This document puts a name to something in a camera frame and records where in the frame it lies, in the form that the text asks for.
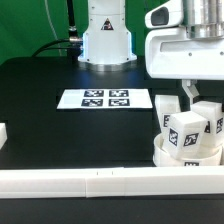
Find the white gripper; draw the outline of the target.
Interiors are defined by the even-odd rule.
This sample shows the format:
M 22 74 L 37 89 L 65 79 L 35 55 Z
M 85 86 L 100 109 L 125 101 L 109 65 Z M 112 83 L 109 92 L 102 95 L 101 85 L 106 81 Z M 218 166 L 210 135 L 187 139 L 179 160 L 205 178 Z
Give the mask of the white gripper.
M 153 30 L 146 37 L 145 61 L 152 78 L 183 79 L 192 105 L 199 96 L 196 80 L 224 80 L 224 37 L 194 40 L 184 28 Z

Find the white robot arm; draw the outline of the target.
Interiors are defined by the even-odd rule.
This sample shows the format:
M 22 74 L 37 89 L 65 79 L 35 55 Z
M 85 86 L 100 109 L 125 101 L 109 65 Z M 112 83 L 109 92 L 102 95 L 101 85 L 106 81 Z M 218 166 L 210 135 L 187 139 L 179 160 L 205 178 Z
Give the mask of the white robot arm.
M 125 0 L 88 0 L 80 64 L 116 71 L 136 60 Z M 199 80 L 224 80 L 224 0 L 168 0 L 147 12 L 145 65 L 152 78 L 180 79 L 190 99 Z

